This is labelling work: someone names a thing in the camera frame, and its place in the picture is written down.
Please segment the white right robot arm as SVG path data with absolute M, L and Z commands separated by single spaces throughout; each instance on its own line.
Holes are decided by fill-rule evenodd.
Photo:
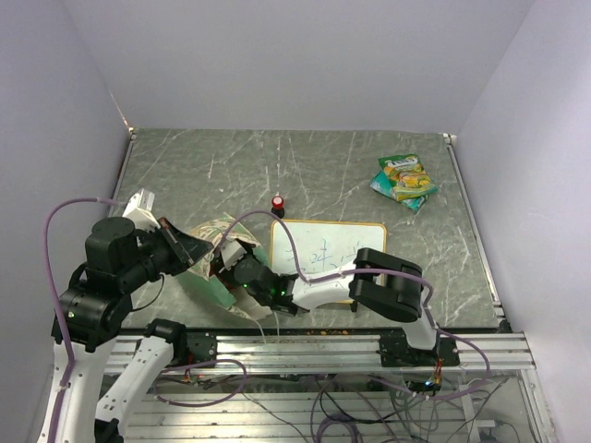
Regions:
M 274 272 L 255 256 L 252 245 L 232 240 L 218 247 L 212 267 L 222 283 L 244 289 L 272 311 L 295 315 L 352 301 L 399 324 L 414 363 L 427 365 L 440 353 L 437 327 L 426 306 L 432 286 L 410 261 L 365 247 L 339 268 L 302 277 Z

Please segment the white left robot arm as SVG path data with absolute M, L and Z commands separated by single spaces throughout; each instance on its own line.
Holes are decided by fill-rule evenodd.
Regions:
M 213 250 L 133 202 L 125 208 L 121 217 L 94 223 L 85 261 L 66 291 L 52 294 L 54 375 L 41 442 L 123 441 L 129 416 L 155 378 L 189 355 L 186 326 L 157 318 L 144 330 L 138 356 L 100 394 L 107 360 L 133 310 L 131 295 L 147 282 L 185 272 Z

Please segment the yellow green snack packet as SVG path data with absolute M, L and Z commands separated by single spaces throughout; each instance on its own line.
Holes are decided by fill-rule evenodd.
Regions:
M 392 196 L 396 201 L 422 198 L 439 190 L 417 154 L 382 157 L 379 158 L 379 165 L 392 186 Z

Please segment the green printed paper bag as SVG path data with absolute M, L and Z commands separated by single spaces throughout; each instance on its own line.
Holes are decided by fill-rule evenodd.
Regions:
M 232 215 L 225 212 L 219 218 L 195 226 L 189 231 L 189 234 L 217 246 L 223 232 L 234 220 L 235 218 Z M 176 277 L 189 296 L 193 298 L 201 297 L 227 314 L 254 322 L 259 328 L 264 343 L 267 343 L 267 340 L 261 321 L 273 316 L 276 334 L 279 335 L 280 322 L 277 313 L 267 306 L 260 305 L 251 295 L 247 294 L 245 289 L 228 288 L 224 285 L 214 275 L 212 260 L 213 253 L 210 252 L 195 266 Z

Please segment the teal snack packet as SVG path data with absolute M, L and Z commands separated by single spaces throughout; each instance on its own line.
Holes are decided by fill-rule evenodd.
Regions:
M 395 200 L 392 184 L 388 180 L 387 176 L 384 172 L 377 173 L 370 181 L 369 187 L 374 191 L 378 192 L 379 194 L 389 198 L 391 200 Z M 428 201 L 428 196 L 422 196 L 419 198 L 408 198 L 397 201 L 397 203 L 403 205 L 404 207 L 410 209 L 414 213 L 418 213 L 421 207 Z

